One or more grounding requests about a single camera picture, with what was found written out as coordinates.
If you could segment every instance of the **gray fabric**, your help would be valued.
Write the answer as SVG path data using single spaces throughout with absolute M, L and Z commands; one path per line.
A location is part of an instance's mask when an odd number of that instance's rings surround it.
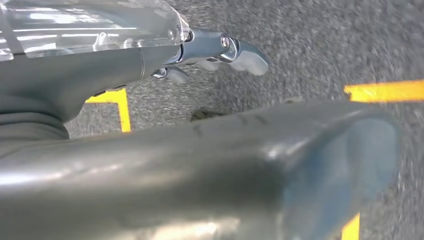
M 193 81 L 137 82 L 128 88 L 133 129 L 181 124 L 199 107 L 243 111 L 285 98 L 341 99 L 344 85 L 424 76 L 422 0 L 172 0 L 199 28 L 228 31 L 259 46 L 271 72 L 190 67 Z M 424 104 L 382 105 L 402 122 L 407 152 L 397 182 L 362 213 L 362 240 L 424 239 Z M 83 111 L 74 137 L 119 129 L 116 109 Z M 89 121 L 111 116 L 104 122 Z

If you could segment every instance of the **clear plastic cover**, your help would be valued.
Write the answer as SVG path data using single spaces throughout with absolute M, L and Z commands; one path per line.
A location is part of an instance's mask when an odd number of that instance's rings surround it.
M 180 45 L 189 36 L 186 18 L 164 0 L 0 0 L 0 6 L 29 58 Z

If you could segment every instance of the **gray asphalt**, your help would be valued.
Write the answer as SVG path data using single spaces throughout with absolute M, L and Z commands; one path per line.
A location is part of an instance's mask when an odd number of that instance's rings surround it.
M 133 129 L 182 124 L 199 107 L 240 112 L 286 98 L 344 98 L 344 85 L 424 77 L 424 0 L 172 0 L 194 27 L 221 30 L 269 56 L 265 76 L 188 68 L 192 82 L 128 86 Z M 395 183 L 361 212 L 362 240 L 424 239 L 424 104 L 381 107 L 402 123 L 405 153 Z M 116 107 L 87 105 L 73 138 L 118 132 Z

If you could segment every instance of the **metal bolt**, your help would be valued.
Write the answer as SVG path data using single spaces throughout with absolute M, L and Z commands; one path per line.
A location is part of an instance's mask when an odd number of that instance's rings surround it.
M 224 49 L 229 49 L 230 45 L 231 45 L 230 38 L 227 35 L 222 35 L 221 36 L 221 46 Z

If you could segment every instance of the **yellow painted line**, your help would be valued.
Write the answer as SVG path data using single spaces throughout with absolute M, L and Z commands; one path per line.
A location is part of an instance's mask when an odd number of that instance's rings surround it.
M 360 214 L 358 213 L 341 232 L 341 240 L 359 240 Z
M 127 91 L 125 89 L 107 91 L 99 96 L 92 96 L 85 102 L 88 104 L 117 104 L 121 131 L 123 133 L 131 132 L 130 112 L 128 110 Z
M 349 85 L 344 92 L 353 102 L 413 102 L 424 101 L 424 80 Z

